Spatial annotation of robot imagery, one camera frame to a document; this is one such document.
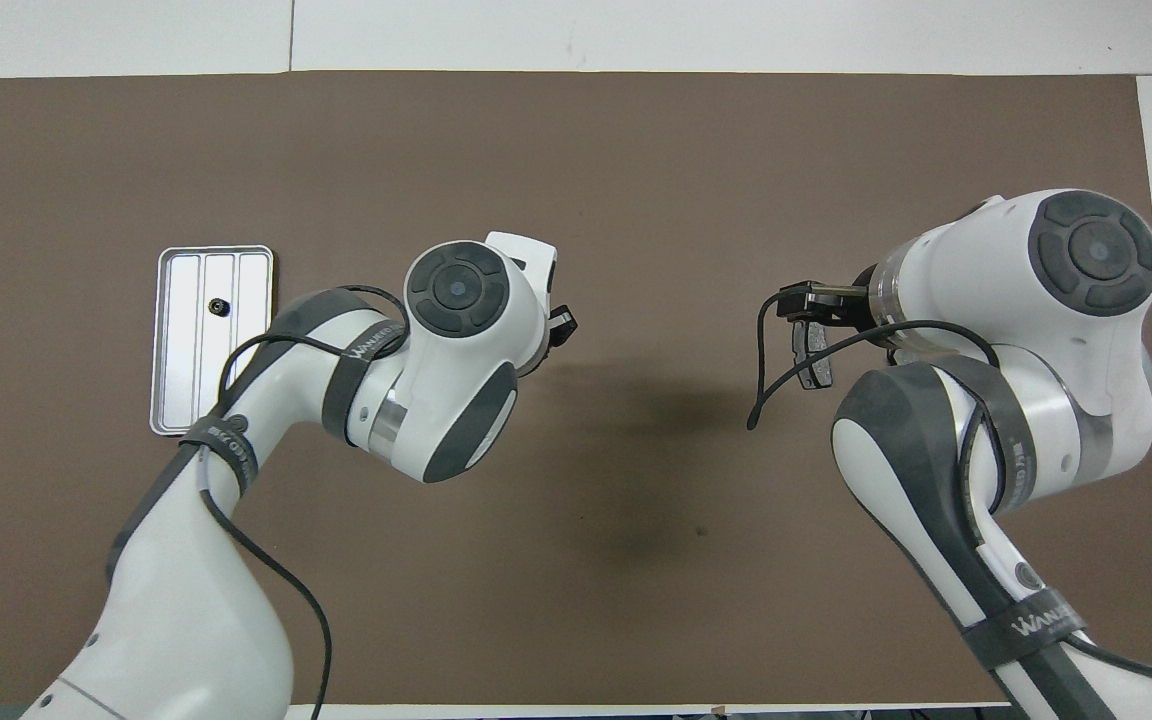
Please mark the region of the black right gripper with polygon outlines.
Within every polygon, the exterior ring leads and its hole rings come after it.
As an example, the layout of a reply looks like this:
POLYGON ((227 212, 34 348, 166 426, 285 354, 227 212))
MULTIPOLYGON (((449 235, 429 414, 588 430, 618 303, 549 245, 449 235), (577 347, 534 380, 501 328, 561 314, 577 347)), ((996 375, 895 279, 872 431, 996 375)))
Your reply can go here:
POLYGON ((778 316, 787 323, 873 325, 867 287, 795 283, 778 291, 778 316))

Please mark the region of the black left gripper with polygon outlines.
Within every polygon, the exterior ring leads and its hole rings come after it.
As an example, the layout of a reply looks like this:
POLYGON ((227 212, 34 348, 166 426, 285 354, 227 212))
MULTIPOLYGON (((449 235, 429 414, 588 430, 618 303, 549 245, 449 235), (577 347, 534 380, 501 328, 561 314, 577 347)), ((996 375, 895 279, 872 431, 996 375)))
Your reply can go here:
POLYGON ((570 338, 573 333, 577 329, 577 323, 573 311, 568 305, 553 306, 550 310, 550 318, 547 320, 547 333, 543 338, 544 342, 536 353, 531 361, 526 361, 526 365, 521 367, 521 377, 526 377, 538 369, 544 361, 548 359, 550 351, 554 348, 561 347, 570 338))

